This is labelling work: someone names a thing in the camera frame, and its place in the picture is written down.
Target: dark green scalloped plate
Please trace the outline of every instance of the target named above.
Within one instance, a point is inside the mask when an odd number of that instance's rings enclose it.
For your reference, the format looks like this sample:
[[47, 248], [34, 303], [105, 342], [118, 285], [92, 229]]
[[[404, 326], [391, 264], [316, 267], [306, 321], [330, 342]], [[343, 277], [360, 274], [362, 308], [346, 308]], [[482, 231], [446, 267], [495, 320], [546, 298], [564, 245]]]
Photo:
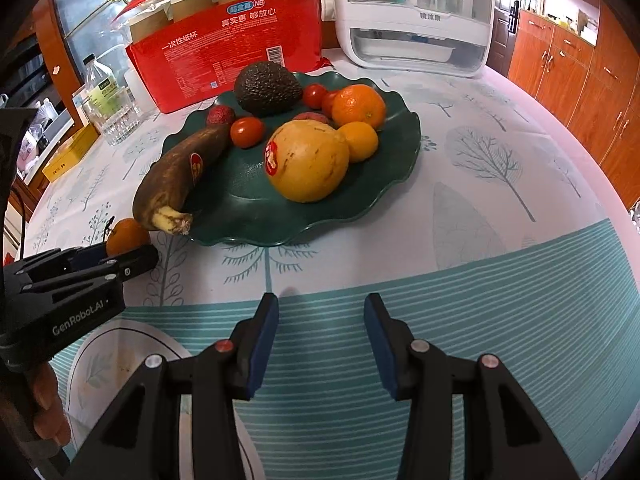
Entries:
[[[243, 242], [261, 247], [286, 244], [318, 224], [349, 222], [363, 216], [393, 184], [411, 174], [420, 150], [420, 121], [397, 92], [385, 92], [369, 79], [356, 81], [337, 72], [318, 76], [295, 74], [303, 88], [320, 83], [329, 90], [360, 83], [375, 88], [386, 103], [387, 117], [379, 131], [377, 152], [365, 162], [351, 164], [340, 186], [327, 198], [311, 204], [285, 199], [269, 183], [262, 168], [262, 151], [271, 134], [309, 108], [300, 102], [292, 111], [264, 118], [264, 141], [248, 150], [231, 147], [191, 191], [184, 211], [193, 214], [190, 238], [211, 246]], [[215, 105], [231, 106], [240, 116], [233, 92], [220, 94]], [[209, 109], [197, 110], [182, 129], [164, 140], [162, 154], [205, 126]]]

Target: yellow box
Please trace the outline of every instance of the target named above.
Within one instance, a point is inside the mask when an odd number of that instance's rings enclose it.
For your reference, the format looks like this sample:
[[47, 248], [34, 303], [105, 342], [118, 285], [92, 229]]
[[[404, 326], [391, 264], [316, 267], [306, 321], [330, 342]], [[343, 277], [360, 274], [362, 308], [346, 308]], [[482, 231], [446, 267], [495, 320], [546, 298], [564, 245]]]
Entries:
[[98, 133], [94, 126], [89, 123], [78, 133], [73, 134], [70, 138], [56, 150], [50, 161], [42, 168], [42, 173], [50, 182], [53, 182], [60, 176], [64, 175], [78, 162], [82, 160], [84, 154], [98, 138]]

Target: brown banana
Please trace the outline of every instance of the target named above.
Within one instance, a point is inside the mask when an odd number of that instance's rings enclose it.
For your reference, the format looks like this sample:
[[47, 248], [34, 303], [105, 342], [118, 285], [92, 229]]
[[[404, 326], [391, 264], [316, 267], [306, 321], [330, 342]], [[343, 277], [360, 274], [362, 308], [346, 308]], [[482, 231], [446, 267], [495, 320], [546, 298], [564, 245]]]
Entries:
[[188, 234], [193, 216], [180, 210], [191, 189], [228, 144], [229, 125], [214, 124], [166, 152], [138, 186], [133, 218], [148, 231]]

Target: cherry tomato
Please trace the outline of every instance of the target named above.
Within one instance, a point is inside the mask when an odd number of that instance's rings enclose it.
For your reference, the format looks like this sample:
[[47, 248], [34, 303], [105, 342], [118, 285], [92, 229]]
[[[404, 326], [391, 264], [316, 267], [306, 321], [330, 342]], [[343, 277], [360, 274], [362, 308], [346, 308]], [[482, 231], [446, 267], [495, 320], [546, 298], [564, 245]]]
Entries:
[[324, 86], [314, 83], [305, 88], [302, 94], [302, 102], [312, 110], [322, 108], [322, 98], [327, 94]]
[[322, 113], [331, 119], [331, 110], [334, 108], [334, 99], [340, 90], [333, 90], [322, 99]]
[[264, 123], [255, 117], [243, 117], [231, 125], [231, 142], [238, 148], [250, 148], [262, 140]]

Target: blue logo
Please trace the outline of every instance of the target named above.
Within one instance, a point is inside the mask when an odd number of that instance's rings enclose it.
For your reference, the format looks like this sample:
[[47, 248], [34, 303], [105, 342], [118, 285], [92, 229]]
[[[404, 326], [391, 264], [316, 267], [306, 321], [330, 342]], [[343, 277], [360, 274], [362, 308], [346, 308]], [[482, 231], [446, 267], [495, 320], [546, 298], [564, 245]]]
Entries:
[[240, 2], [239, 4], [229, 5], [226, 8], [226, 12], [228, 14], [237, 14], [238, 12], [243, 12], [244, 10], [251, 10], [254, 8], [253, 2]]

